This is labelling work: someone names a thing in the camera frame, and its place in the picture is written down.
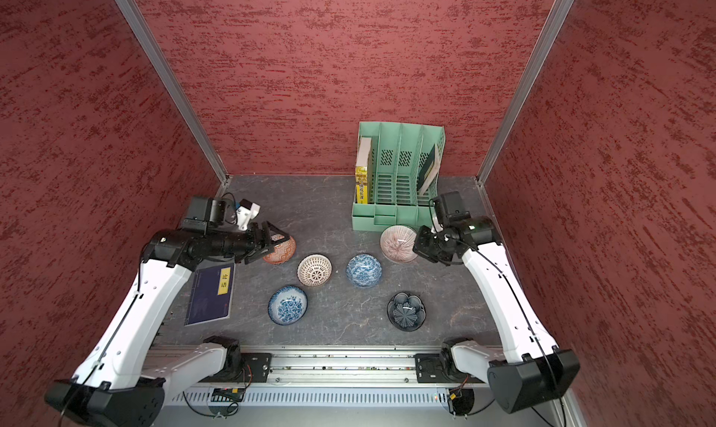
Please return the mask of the pink striped bowl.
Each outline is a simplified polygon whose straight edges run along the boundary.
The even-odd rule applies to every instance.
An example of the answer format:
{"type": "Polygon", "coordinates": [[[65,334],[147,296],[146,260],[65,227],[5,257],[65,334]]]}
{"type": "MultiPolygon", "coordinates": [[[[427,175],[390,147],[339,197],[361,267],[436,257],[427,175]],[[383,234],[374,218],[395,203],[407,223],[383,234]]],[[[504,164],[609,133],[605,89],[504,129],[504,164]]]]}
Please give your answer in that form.
{"type": "Polygon", "coordinates": [[[411,227],[388,227],[380,236],[380,249],[382,253],[396,264],[412,262],[417,258],[413,251],[417,233],[411,227]]]}

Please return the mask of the dark petal pattern bowl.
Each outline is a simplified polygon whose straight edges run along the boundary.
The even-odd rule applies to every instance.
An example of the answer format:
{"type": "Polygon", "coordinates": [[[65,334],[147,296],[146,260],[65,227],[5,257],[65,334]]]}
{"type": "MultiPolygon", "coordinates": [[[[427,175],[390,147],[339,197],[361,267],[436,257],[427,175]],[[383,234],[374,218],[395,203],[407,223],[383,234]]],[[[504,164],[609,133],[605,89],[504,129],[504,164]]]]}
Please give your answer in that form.
{"type": "Polygon", "coordinates": [[[403,332],[414,332],[423,326],[426,309],[419,296],[399,292],[389,301],[387,316],[395,328],[403,332]]]}

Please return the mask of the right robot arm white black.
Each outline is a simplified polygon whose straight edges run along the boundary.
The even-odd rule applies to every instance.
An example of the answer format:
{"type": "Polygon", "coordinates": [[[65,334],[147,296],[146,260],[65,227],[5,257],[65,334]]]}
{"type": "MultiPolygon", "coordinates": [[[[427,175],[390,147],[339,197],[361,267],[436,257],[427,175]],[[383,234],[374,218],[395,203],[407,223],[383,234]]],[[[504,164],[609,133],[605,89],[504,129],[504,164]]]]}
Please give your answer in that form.
{"type": "Polygon", "coordinates": [[[576,354],[559,348],[526,298],[489,220],[464,219],[442,229],[422,226],[413,251],[433,263],[471,273],[501,339],[500,350],[473,339],[447,347],[447,368],[486,382],[507,413],[559,400],[580,370],[576,354]]]}

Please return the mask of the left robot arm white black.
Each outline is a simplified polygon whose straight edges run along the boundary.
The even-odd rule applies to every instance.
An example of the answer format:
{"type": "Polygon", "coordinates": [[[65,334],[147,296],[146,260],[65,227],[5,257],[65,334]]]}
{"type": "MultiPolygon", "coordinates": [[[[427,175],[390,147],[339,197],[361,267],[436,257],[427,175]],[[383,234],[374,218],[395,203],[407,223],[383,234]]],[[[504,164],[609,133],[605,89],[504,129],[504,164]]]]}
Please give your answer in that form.
{"type": "Polygon", "coordinates": [[[221,336],[148,373],[143,367],[173,301],[203,261],[249,264],[289,239],[270,222],[252,223],[242,232],[157,232],[144,247],[134,283],[101,339],[71,378],[52,382],[45,402],[62,419],[83,426],[149,426],[167,400],[192,385],[242,377],[238,341],[221,336]]]}

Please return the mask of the red patterned bowl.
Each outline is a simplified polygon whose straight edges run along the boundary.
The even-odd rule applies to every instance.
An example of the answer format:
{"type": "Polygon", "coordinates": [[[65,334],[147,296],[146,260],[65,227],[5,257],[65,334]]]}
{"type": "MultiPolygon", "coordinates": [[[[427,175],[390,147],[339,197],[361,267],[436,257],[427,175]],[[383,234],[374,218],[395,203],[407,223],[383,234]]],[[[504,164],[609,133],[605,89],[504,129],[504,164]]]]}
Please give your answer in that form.
{"type": "Polygon", "coordinates": [[[296,241],[290,236],[289,240],[274,247],[274,251],[263,257],[268,264],[281,265],[291,259],[296,253],[296,241]]]}

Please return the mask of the blue floral bowl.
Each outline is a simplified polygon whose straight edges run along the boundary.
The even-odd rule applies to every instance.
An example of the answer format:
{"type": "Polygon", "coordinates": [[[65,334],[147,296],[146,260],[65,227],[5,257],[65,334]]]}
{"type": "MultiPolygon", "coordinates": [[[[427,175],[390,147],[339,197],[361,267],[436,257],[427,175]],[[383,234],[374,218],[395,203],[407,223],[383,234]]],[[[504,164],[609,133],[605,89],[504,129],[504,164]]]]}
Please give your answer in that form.
{"type": "Polygon", "coordinates": [[[274,324],[289,326],[303,317],[308,305],[309,298],[301,288],[287,285],[270,298],[268,315],[274,324]]]}

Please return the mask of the blue damask bowl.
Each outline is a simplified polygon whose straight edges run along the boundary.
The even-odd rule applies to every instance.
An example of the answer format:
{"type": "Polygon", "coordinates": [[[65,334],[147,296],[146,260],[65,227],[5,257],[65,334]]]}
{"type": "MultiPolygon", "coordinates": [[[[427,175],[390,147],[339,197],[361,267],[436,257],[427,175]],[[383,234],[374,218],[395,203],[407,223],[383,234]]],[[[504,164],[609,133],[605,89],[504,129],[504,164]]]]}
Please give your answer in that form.
{"type": "Polygon", "coordinates": [[[381,281],[382,265],[373,255],[356,255],[347,265],[346,276],[356,287],[371,288],[381,281]]]}

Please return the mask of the dark green book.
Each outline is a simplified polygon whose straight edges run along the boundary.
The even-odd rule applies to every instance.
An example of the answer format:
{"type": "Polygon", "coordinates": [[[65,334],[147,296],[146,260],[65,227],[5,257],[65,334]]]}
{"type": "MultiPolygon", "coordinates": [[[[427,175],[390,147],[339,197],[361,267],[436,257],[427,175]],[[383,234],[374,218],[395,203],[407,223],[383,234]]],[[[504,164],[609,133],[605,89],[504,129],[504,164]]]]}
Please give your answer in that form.
{"type": "Polygon", "coordinates": [[[441,154],[438,144],[434,144],[432,150],[425,158],[421,166],[417,181],[417,194],[423,196],[432,185],[432,182],[439,174],[441,154]]]}

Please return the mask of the purple book yellow label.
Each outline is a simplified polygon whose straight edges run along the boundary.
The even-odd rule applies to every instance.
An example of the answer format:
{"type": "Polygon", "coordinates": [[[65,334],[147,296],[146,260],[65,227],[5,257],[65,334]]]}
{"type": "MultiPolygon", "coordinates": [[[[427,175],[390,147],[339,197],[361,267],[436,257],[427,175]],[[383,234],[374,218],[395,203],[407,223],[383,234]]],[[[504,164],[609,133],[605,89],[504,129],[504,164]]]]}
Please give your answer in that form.
{"type": "Polygon", "coordinates": [[[234,283],[233,263],[196,270],[186,311],[186,326],[229,318],[234,283]]]}

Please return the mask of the green plastic file organizer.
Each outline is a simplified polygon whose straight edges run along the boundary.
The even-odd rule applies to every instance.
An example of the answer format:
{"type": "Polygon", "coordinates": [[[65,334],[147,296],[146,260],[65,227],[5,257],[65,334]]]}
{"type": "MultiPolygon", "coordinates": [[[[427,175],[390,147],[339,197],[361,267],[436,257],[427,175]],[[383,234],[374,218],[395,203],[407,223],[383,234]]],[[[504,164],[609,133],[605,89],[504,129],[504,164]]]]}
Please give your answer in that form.
{"type": "Polygon", "coordinates": [[[437,178],[423,196],[417,194],[418,174],[425,158],[438,144],[443,157],[446,135],[439,126],[364,121],[359,138],[372,139],[369,204],[352,204],[352,228],[382,232],[388,227],[419,229],[432,224],[432,199],[437,178]]]}

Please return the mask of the yellow white book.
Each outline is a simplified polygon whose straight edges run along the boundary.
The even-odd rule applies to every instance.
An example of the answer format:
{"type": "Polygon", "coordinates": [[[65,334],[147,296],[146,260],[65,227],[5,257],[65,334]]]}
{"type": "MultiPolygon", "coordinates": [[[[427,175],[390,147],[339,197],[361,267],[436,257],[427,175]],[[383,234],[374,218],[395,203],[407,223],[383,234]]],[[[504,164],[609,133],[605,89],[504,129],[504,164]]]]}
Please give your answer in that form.
{"type": "Polygon", "coordinates": [[[372,139],[361,137],[354,166],[355,201],[359,204],[369,204],[370,201],[371,166],[372,139]]]}

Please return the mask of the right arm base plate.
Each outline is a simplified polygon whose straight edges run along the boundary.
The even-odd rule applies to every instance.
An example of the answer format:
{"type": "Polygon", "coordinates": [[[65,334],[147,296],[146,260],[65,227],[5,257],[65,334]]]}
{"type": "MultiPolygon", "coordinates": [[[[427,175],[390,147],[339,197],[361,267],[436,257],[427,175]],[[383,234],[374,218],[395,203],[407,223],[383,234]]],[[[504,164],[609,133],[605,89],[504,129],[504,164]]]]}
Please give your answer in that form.
{"type": "Polygon", "coordinates": [[[419,383],[461,383],[465,379],[449,352],[416,354],[414,360],[419,383]]]}

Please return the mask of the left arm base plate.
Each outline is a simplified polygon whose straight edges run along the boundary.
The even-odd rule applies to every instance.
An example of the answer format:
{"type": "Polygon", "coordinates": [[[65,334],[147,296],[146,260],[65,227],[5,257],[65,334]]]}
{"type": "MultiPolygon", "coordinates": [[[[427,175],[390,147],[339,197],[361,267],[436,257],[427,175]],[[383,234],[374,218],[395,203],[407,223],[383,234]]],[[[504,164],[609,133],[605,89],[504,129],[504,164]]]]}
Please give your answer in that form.
{"type": "Polygon", "coordinates": [[[235,352],[227,358],[222,371],[223,382],[266,383],[270,374],[272,355],[267,352],[235,352]]]}

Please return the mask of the aluminium rail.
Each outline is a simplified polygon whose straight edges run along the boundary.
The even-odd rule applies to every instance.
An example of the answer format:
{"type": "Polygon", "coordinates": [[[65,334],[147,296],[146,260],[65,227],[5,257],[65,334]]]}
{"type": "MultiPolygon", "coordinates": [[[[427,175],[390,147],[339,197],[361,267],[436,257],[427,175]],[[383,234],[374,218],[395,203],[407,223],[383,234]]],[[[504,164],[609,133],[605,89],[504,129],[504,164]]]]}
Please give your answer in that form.
{"type": "MultiPolygon", "coordinates": [[[[214,385],[217,388],[254,388],[260,385],[294,386],[406,386],[435,385],[455,388],[461,383],[419,383],[415,369],[416,354],[439,354],[448,352],[434,349],[296,349],[258,348],[248,352],[267,352],[272,355],[270,374],[266,383],[223,382],[222,371],[211,371],[196,384],[214,385]]],[[[464,382],[486,384],[483,371],[465,374],[464,382]]]]}

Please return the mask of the right corner aluminium post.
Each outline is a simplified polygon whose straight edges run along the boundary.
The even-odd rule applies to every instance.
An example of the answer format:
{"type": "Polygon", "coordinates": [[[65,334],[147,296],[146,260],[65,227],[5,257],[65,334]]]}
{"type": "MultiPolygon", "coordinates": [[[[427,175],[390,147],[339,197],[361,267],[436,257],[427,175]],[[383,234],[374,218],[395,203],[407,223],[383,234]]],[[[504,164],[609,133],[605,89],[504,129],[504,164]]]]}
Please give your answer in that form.
{"type": "Polygon", "coordinates": [[[505,146],[507,138],[512,131],[524,104],[530,96],[544,63],[565,23],[575,0],[554,0],[554,3],[544,21],[544,25],[533,47],[533,51],[520,77],[513,97],[507,106],[503,120],[496,132],[487,156],[483,161],[477,175],[477,185],[484,188],[490,177],[500,153],[505,146]]]}

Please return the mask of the corner aluminium post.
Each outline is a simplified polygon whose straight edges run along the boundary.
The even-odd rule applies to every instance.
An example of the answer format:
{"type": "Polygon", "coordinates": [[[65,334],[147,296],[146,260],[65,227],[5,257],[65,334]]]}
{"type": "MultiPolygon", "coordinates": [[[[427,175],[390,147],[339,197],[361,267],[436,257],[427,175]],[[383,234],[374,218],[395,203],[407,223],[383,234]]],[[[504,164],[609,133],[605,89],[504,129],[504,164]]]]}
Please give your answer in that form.
{"type": "Polygon", "coordinates": [[[533,51],[520,77],[513,97],[507,106],[503,120],[496,132],[487,156],[483,161],[477,175],[477,185],[484,188],[490,177],[500,153],[505,146],[507,138],[512,131],[524,104],[530,96],[544,63],[565,23],[575,0],[554,0],[554,3],[544,21],[544,25],[533,47],[533,51]]]}
{"type": "Polygon", "coordinates": [[[190,104],[190,100],[186,96],[178,78],[175,76],[173,69],[170,67],[165,55],[162,52],[156,37],[153,35],[145,17],[141,13],[135,0],[114,0],[130,26],[132,33],[139,42],[142,50],[154,67],[160,81],[162,82],[167,93],[169,93],[176,109],[184,119],[191,134],[197,142],[201,152],[208,160],[214,174],[219,180],[221,188],[225,188],[230,182],[230,174],[227,171],[223,160],[216,152],[205,128],[190,104]]]}

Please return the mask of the left corner aluminium post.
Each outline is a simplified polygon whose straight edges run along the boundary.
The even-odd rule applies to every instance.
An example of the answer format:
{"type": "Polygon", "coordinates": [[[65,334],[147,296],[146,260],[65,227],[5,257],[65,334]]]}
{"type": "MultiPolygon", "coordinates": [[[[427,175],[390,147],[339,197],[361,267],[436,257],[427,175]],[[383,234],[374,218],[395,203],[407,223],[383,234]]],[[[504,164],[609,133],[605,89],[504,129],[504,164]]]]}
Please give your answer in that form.
{"type": "Polygon", "coordinates": [[[145,17],[141,13],[135,0],[114,0],[130,26],[132,33],[139,42],[142,50],[154,67],[160,81],[162,82],[167,93],[169,93],[176,109],[184,119],[191,134],[197,142],[201,152],[208,160],[214,174],[219,180],[221,188],[225,188],[230,182],[230,174],[227,171],[223,160],[216,152],[205,128],[190,104],[190,100],[186,96],[178,78],[175,76],[173,69],[170,67],[165,55],[162,52],[156,37],[153,35],[145,17]]]}

